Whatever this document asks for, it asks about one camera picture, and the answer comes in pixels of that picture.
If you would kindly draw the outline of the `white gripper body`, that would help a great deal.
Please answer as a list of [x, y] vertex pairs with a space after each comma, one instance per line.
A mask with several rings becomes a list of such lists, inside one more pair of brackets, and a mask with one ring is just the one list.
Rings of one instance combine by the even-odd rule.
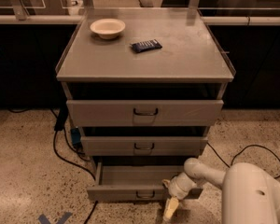
[[193, 180], [185, 173], [181, 173], [170, 180], [168, 191], [171, 197], [184, 200], [189, 195], [189, 192], [196, 187], [197, 185]]

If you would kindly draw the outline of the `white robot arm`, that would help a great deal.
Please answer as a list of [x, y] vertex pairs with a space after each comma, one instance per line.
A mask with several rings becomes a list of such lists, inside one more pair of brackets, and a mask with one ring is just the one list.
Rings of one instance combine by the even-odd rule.
[[163, 184], [170, 197], [163, 219], [169, 221], [189, 193], [210, 183], [221, 189], [222, 224], [280, 224], [280, 182], [258, 166], [246, 162], [223, 172], [189, 158], [183, 171]]

